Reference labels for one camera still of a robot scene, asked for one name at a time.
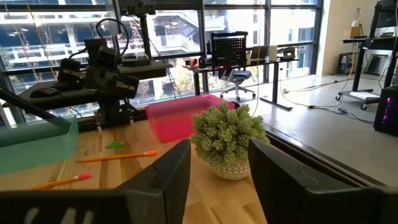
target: box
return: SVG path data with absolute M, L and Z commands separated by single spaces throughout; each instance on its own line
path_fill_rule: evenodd
M 146 114 L 159 141 L 167 143 L 189 138 L 195 132 L 192 115 L 207 110 L 211 105 L 218 107 L 221 102 L 227 101 L 210 94 L 193 96 L 149 105 Z M 234 109 L 233 103 L 227 103 L 230 109 Z
M 343 38 L 354 38 L 354 37 L 359 37 L 361 36 L 361 27 L 356 26 L 356 27 L 347 27 L 344 32 L 343 32 Z
M 70 125 L 59 128 L 40 120 L 0 128 L 0 174 L 71 158 L 79 138 L 77 119 L 63 119 Z

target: computer monitor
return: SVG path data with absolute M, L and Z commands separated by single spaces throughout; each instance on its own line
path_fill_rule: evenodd
M 396 26 L 396 5 L 397 0 L 382 0 L 378 2 L 381 4 L 382 12 L 379 13 L 379 19 L 377 20 L 377 28 L 382 27 L 394 27 Z

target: orange pencil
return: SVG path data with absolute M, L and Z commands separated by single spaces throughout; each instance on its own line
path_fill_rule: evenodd
M 56 185 L 61 185 L 61 184 L 67 184 L 67 183 L 70 183 L 70 182 L 74 182 L 74 181 L 77 181 L 77 180 L 84 180 L 84 179 L 87 179 L 87 178 L 90 178 L 90 177 L 91 177 L 91 173 L 84 173 L 84 174 L 80 174 L 80 175 L 77 175 L 77 176 L 74 176 L 74 177 L 71 177 L 71 178 L 67 178 L 67 179 L 63 179 L 63 180 L 57 180 L 57 181 L 53 181 L 53 182 L 50 182 L 50 183 L 47 183 L 47 184 L 40 184 L 38 186 L 31 187 L 30 189 L 31 190 L 46 189 L 46 188 L 53 187 L 53 186 L 56 186 Z
M 147 151 L 147 152 L 140 152 L 140 153 L 125 154 L 125 155 L 104 156 L 104 157 L 97 157 L 97 158 L 91 158 L 91 159 L 81 159 L 78 162 L 96 162 L 96 161 L 105 161 L 105 160 L 110 160 L 110 159 L 125 159 L 125 158 L 140 157 L 140 156 L 154 156 L 156 154 L 157 154 L 157 151 Z

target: pink bin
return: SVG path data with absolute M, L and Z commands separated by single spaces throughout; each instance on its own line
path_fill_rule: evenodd
M 156 103 L 146 107 L 151 128 L 161 143 L 189 138 L 193 129 L 192 115 L 207 110 L 211 105 L 218 107 L 227 102 L 230 109 L 234 104 L 216 96 L 207 94 Z

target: white pot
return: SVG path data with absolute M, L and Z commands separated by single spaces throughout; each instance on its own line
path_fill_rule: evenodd
M 240 180 L 247 177 L 250 173 L 249 161 L 225 164 L 219 169 L 213 168 L 213 171 L 222 179 Z

